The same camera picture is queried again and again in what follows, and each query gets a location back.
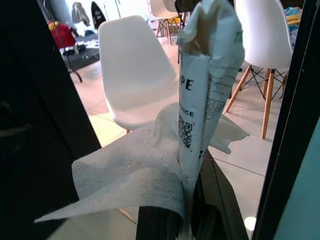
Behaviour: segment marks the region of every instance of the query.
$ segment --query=chair backrest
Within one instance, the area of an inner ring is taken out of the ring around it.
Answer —
[[[279,0],[236,0],[235,10],[243,30],[244,59],[261,68],[289,67],[290,33]]]
[[[172,9],[174,7],[174,3],[170,3],[171,0],[150,0],[150,7],[152,15],[156,18],[166,19],[173,17],[173,13],[176,11],[169,11],[165,5],[165,2],[168,8]]]
[[[176,80],[165,51],[142,17],[104,22],[98,37],[103,86],[111,107],[123,109],[130,98],[143,98],[155,86]]]

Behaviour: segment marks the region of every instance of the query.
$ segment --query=teal wall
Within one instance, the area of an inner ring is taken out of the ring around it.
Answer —
[[[320,119],[274,240],[320,240]]]

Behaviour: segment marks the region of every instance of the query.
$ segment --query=white plastic chair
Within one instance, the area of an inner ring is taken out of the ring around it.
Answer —
[[[142,127],[178,101],[176,72],[142,17],[104,22],[98,36],[106,103],[119,126]]]
[[[292,45],[286,15],[279,0],[236,0],[236,14],[242,25],[242,41],[247,68],[233,93],[225,112],[228,112],[252,66],[267,69],[268,80],[264,82],[264,116],[261,137],[264,139],[274,86],[275,69],[288,68],[292,58]]]
[[[158,37],[158,34],[161,31],[161,29],[165,28],[168,41],[169,41],[170,45],[172,45],[168,19],[173,19],[175,27],[178,29],[179,28],[178,24],[175,21],[175,18],[178,15],[177,15],[176,11],[169,11],[167,9],[164,1],[166,1],[167,7],[170,10],[173,10],[174,3],[172,3],[168,0],[150,0],[150,7],[151,7],[152,15],[158,19],[156,36]]]

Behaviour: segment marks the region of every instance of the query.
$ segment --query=hanging clothes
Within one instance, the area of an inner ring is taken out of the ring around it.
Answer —
[[[83,22],[87,27],[90,25],[89,17],[86,14],[86,11],[80,2],[75,1],[72,4],[71,11],[72,21],[77,24]]]
[[[98,29],[100,24],[106,21],[106,18],[95,1],[91,3],[91,14],[94,28]]]

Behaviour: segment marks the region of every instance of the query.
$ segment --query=white light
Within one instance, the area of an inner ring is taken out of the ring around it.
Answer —
[[[248,230],[253,231],[255,229],[256,221],[257,219],[254,216],[248,216],[244,220],[244,225]]]

